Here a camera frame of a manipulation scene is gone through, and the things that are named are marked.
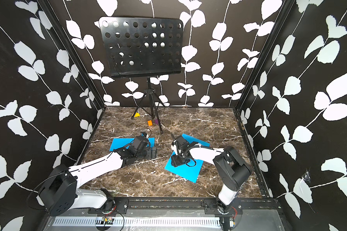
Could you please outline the cyan paper sheet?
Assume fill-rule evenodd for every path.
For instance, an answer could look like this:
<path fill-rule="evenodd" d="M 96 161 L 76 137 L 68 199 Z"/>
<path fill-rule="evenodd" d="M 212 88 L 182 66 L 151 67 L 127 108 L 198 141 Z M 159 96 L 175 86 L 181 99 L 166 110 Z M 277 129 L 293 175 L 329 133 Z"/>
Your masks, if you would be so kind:
<path fill-rule="evenodd" d="M 196 139 L 196 138 L 191 137 L 189 135 L 182 134 L 182 136 L 189 143 L 196 141 L 196 142 L 200 143 L 202 146 L 207 146 L 207 147 L 210 146 L 209 143 L 204 142 L 204 141 L 199 140 L 199 139 Z M 178 175 L 178 176 L 180 176 L 180 177 L 182 177 L 188 181 L 196 183 L 198 175 L 199 175 L 200 170 L 201 170 L 202 165 L 203 165 L 203 160 L 197 160 L 196 159 L 195 161 L 196 161 L 196 163 L 193 160 L 190 160 L 189 166 L 184 164 L 184 165 L 181 165 L 178 167 L 174 167 L 171 164 L 171 159 L 169 159 L 164 169 L 173 173 L 173 174 L 176 174 L 176 175 Z"/>
<path fill-rule="evenodd" d="M 109 151 L 112 152 L 115 149 L 121 148 L 126 144 L 131 143 L 133 140 L 134 138 L 116 138 L 112 141 Z"/>

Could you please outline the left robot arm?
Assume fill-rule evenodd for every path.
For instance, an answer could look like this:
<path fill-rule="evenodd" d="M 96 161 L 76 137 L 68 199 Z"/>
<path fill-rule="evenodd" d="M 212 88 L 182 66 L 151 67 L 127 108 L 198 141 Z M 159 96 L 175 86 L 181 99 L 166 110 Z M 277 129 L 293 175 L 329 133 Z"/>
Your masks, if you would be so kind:
<path fill-rule="evenodd" d="M 109 214 L 117 205 L 108 190 L 86 190 L 81 187 L 101 175 L 141 160 L 155 159 L 156 156 L 154 144 L 145 136 L 137 136 L 132 142 L 99 159 L 71 167 L 57 166 L 41 184 L 38 197 L 53 217 L 79 208 L 91 208 Z"/>

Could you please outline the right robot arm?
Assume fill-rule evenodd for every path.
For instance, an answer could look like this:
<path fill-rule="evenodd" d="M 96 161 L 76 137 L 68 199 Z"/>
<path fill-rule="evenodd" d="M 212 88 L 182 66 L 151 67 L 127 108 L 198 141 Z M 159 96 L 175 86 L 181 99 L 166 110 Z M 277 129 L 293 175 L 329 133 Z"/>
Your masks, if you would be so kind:
<path fill-rule="evenodd" d="M 232 146 L 211 148 L 194 141 L 189 143 L 183 136 L 178 136 L 171 145 L 174 155 L 172 166 L 187 165 L 191 160 L 201 160 L 214 165 L 223 182 L 218 194 L 217 204 L 227 209 L 243 184 L 252 174 L 252 170 L 239 152 Z"/>

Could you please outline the black perforated music stand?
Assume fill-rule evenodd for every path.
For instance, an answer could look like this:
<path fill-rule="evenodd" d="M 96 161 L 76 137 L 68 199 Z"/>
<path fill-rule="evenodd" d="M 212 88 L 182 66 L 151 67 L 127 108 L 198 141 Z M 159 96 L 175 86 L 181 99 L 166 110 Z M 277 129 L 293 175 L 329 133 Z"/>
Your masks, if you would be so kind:
<path fill-rule="evenodd" d="M 125 98 L 138 99 L 135 112 L 149 100 L 147 112 L 161 124 L 158 105 L 164 106 L 152 88 L 151 78 L 181 73 L 181 51 L 184 23 L 174 18 L 101 17 L 100 31 L 114 79 L 147 78 L 147 89 L 138 92 L 138 85 L 129 81 Z"/>

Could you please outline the black front mounting rail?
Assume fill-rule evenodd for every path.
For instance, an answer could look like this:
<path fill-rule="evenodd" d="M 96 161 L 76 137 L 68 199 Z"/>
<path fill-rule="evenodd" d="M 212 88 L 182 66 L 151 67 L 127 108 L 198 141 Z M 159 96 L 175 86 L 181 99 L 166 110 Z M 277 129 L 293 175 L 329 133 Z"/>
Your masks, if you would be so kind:
<path fill-rule="evenodd" d="M 245 210 L 276 210 L 282 212 L 277 199 L 270 198 L 235 198 L 226 209 L 220 209 L 214 197 L 115 197 L 110 207 L 92 208 L 91 206 L 78 206 L 73 209 L 86 209 L 91 214 L 107 214 L 114 210 L 126 215 L 133 209 L 147 210 L 201 210 L 206 215 L 233 216 L 241 215 Z"/>

